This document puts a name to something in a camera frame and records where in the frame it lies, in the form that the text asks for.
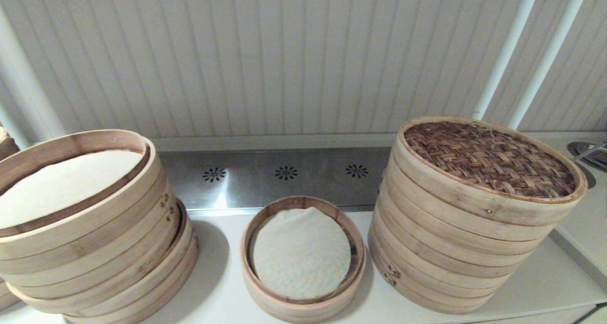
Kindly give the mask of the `woven bamboo steamer lid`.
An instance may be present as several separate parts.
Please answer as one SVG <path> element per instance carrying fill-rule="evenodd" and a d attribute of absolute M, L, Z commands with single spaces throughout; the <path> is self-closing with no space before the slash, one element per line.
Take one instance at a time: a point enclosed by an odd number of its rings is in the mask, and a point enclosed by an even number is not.
<path fill-rule="evenodd" d="M 556 224 L 588 191 L 572 160 L 542 141 L 485 121 L 410 120 L 397 132 L 392 156 L 434 198 L 506 224 Z"/>

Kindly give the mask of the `white steamer liner cloth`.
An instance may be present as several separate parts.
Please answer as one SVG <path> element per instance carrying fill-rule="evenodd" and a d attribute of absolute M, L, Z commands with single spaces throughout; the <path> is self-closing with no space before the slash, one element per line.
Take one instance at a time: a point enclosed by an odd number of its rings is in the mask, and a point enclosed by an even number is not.
<path fill-rule="evenodd" d="M 142 158 L 137 152 L 105 150 L 46 166 L 25 177 L 0 195 L 0 234 L 101 192 Z"/>
<path fill-rule="evenodd" d="M 249 252 L 262 285 L 294 298 L 334 291 L 351 261 L 345 231 L 316 207 L 282 210 L 264 220 Z"/>

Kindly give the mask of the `stainless steel vent panel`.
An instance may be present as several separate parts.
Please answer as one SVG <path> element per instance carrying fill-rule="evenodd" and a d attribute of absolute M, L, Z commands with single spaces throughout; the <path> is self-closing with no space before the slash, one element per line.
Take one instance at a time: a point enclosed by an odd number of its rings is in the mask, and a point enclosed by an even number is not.
<path fill-rule="evenodd" d="M 341 207 L 373 206 L 388 148 L 165 152 L 160 157 L 188 210 L 260 209 L 306 195 Z"/>

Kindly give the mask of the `thin white wall pipe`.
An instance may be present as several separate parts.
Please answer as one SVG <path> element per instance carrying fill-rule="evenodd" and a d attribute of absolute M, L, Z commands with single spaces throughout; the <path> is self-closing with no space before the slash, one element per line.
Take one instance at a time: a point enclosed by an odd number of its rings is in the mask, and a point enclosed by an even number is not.
<path fill-rule="evenodd" d="M 486 85 L 484 86 L 483 92 L 481 93 L 481 97 L 479 98 L 479 101 L 477 102 L 473 110 L 473 120 L 483 120 L 483 117 L 486 114 L 488 107 L 494 99 L 496 90 L 514 54 L 516 45 L 518 44 L 518 41 L 522 36 L 522 32 L 527 23 L 527 20 L 530 17 L 531 11 L 533 10 L 535 1 L 536 0 L 520 0 L 516 14 L 514 16 L 514 19 L 512 20 L 512 23 L 510 24 L 510 28 L 502 45 L 501 51 L 499 52 L 499 55 L 495 60 L 493 69 L 490 75 L 488 76 Z"/>
<path fill-rule="evenodd" d="M 520 123 L 522 123 L 524 116 L 528 112 L 540 87 L 548 75 L 549 69 L 552 67 L 552 64 L 557 57 L 564 40 L 570 32 L 570 28 L 578 15 L 583 1 L 584 0 L 568 0 L 566 8 L 560 17 L 553 36 L 549 40 L 549 43 L 544 50 L 540 61 L 538 62 L 537 69 L 532 74 L 531 78 L 529 79 L 529 83 L 522 93 L 522 96 L 520 97 L 519 101 L 516 102 L 514 109 L 507 119 L 507 127 L 515 130 L 519 127 Z"/>

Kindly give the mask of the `thick white wall pipe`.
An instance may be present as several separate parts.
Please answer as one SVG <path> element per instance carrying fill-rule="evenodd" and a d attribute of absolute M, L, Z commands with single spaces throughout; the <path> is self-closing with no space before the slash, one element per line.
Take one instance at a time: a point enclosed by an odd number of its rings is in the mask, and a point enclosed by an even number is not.
<path fill-rule="evenodd" d="M 0 74 L 18 108 L 38 138 L 65 136 L 68 131 L 40 84 L 21 41 L 0 4 Z"/>

